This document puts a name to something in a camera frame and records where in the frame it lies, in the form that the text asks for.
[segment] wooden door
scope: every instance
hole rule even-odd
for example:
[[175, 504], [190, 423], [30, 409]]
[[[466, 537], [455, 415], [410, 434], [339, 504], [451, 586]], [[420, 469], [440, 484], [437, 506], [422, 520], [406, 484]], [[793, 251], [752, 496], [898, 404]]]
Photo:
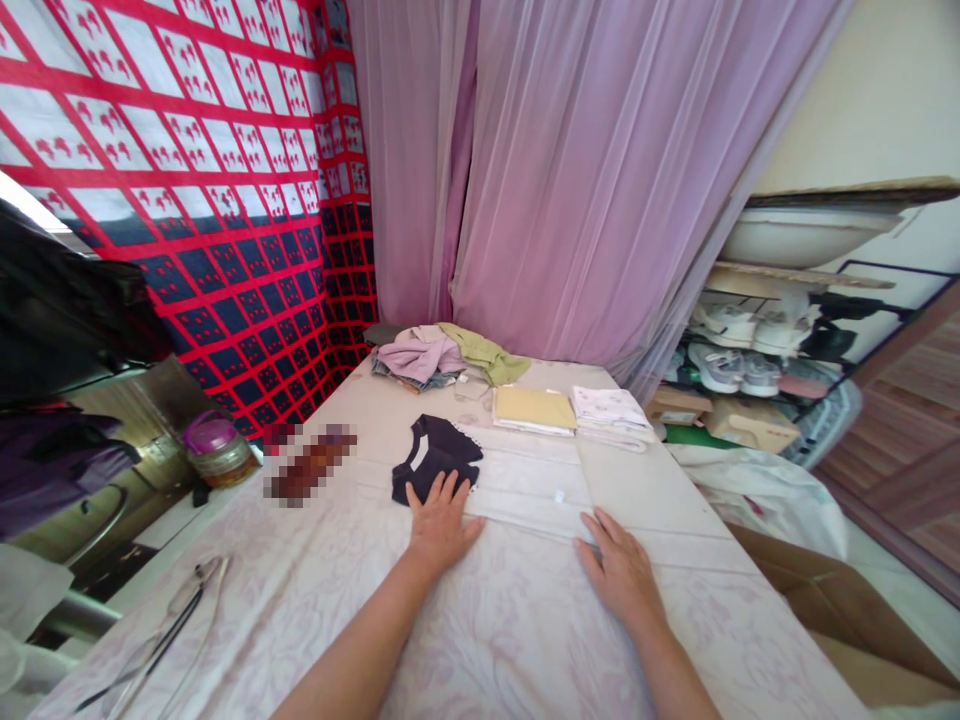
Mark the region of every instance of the wooden door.
[[814, 474], [857, 524], [960, 607], [960, 283], [854, 380], [863, 412]]

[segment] white bag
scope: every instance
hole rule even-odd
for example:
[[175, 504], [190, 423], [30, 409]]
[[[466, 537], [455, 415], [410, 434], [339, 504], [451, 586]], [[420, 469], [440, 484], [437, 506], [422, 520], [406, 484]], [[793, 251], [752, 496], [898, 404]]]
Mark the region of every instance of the white bag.
[[847, 559], [843, 511], [803, 468], [762, 450], [665, 447], [724, 521]]

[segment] pink lid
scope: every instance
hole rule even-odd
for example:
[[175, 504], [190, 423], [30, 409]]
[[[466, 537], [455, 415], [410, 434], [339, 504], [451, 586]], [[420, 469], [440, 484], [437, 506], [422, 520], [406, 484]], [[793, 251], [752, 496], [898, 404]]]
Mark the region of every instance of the pink lid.
[[[206, 420], [211, 415], [220, 415], [216, 420]], [[220, 409], [210, 410], [198, 417], [183, 433], [183, 442], [194, 455], [222, 450], [237, 437], [237, 429], [227, 420]]]

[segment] pile of clothes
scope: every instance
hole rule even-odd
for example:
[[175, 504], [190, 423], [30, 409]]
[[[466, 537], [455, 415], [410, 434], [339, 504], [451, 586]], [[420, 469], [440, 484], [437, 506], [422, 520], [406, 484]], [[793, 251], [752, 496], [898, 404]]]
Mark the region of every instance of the pile of clothes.
[[577, 415], [577, 435], [597, 442], [643, 452], [657, 434], [628, 391], [590, 390], [573, 387], [573, 410]]
[[528, 358], [511, 355], [492, 340], [452, 323], [419, 325], [399, 332], [384, 326], [371, 330], [372, 342], [382, 342], [393, 334], [373, 356], [374, 374], [396, 378], [415, 393], [449, 385], [468, 365], [480, 368], [484, 379], [494, 386], [518, 380], [530, 367]]

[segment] table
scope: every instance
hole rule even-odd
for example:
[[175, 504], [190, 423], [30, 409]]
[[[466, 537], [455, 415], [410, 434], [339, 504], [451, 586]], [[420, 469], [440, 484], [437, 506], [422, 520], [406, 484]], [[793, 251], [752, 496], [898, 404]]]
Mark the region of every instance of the table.
[[[564, 392], [574, 384], [616, 387], [602, 368], [542, 361], [517, 384]], [[387, 488], [390, 468], [410, 450], [410, 425], [427, 413], [467, 430], [489, 426], [492, 402], [492, 393], [473, 401], [452, 387], [416, 396], [373, 376], [365, 360], [304, 428], [356, 427], [356, 454], [327, 487], [291, 509], [264, 500], [262, 477], [248, 480], [35, 717], [63, 717], [109, 683], [193, 565], [217, 553], [232, 559], [216, 622], [169, 715], [268, 716], [406, 545], [409, 510], [390, 501]], [[562, 442], [575, 445], [593, 502], [648, 548], [671, 626], [725, 717], [869, 717], [665, 448], [636, 454], [579, 438]], [[359, 473], [382, 492], [352, 482]], [[213, 603], [198, 608], [128, 716], [160, 716], [212, 613]], [[633, 649], [569, 541], [488, 523], [428, 600], [384, 715], [464, 714], [653, 716]]]

